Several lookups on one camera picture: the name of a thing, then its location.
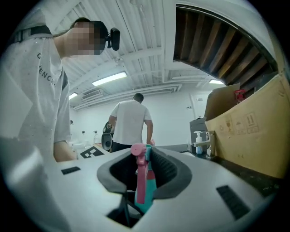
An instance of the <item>bottle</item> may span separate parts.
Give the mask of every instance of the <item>bottle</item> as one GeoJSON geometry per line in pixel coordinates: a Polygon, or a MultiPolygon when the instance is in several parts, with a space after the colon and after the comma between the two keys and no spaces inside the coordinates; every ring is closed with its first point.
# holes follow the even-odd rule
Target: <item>bottle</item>
{"type": "Polygon", "coordinates": [[[95,134],[95,136],[94,136],[93,144],[99,144],[99,143],[101,143],[101,140],[100,140],[100,137],[99,137],[97,131],[94,131],[94,134],[95,134]]]}
{"type": "Polygon", "coordinates": [[[188,139],[188,141],[187,141],[187,147],[186,147],[186,150],[187,151],[191,151],[191,143],[190,143],[190,140],[188,139]]]}
{"type": "MultiPolygon", "coordinates": [[[[203,139],[202,139],[202,137],[200,136],[201,131],[195,131],[195,133],[196,133],[196,135],[197,135],[195,141],[196,141],[197,143],[202,142],[203,139]]],[[[202,147],[202,146],[197,146],[197,147],[196,147],[196,154],[197,154],[197,155],[201,155],[202,153],[203,153],[203,147],[202,147]]]]}

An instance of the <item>vr headset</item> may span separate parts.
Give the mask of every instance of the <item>vr headset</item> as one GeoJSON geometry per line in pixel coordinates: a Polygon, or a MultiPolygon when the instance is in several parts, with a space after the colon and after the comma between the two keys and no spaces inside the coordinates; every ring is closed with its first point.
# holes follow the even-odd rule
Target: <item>vr headset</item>
{"type": "Polygon", "coordinates": [[[108,41],[107,48],[113,48],[114,51],[118,51],[120,46],[120,31],[117,28],[112,28],[110,33],[108,33],[108,29],[103,22],[101,21],[91,21],[91,22],[94,23],[95,28],[100,31],[101,44],[98,46],[99,48],[97,48],[95,51],[96,55],[101,54],[102,51],[105,49],[106,41],[108,41]]]}

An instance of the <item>black vent slot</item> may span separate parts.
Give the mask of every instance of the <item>black vent slot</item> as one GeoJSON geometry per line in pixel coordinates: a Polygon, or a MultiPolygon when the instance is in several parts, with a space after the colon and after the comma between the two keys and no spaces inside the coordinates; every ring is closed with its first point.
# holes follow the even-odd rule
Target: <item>black vent slot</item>
{"type": "Polygon", "coordinates": [[[64,175],[66,175],[66,174],[70,174],[70,173],[78,171],[78,170],[81,170],[81,169],[79,167],[72,167],[72,168],[68,168],[68,169],[63,169],[62,173],[64,175]]]}
{"type": "Polygon", "coordinates": [[[220,194],[236,220],[250,211],[249,207],[236,195],[236,193],[229,186],[225,185],[218,187],[217,192],[220,194]]]}

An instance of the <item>hand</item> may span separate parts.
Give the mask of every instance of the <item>hand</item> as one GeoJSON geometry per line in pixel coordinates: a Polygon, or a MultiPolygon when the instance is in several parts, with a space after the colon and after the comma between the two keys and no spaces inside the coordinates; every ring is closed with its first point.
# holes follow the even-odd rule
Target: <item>hand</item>
{"type": "Polygon", "coordinates": [[[151,140],[151,141],[147,141],[147,144],[149,144],[151,146],[154,146],[155,145],[155,142],[153,140],[151,140]]]}

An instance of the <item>white t-shirt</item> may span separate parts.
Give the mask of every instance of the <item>white t-shirt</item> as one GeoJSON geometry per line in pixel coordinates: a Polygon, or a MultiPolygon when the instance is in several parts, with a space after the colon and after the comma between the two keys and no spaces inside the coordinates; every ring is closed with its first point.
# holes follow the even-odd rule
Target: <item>white t-shirt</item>
{"type": "MultiPolygon", "coordinates": [[[[40,26],[44,19],[41,11],[32,13],[27,17],[29,27],[40,26]]],[[[53,143],[70,139],[70,122],[68,79],[53,39],[34,38],[13,43],[0,62],[33,104],[21,127],[19,139],[37,146],[44,161],[55,162],[53,143]]]]}
{"type": "Polygon", "coordinates": [[[125,145],[142,143],[144,120],[151,120],[149,110],[139,102],[122,101],[111,115],[117,118],[113,141],[125,145]]]}

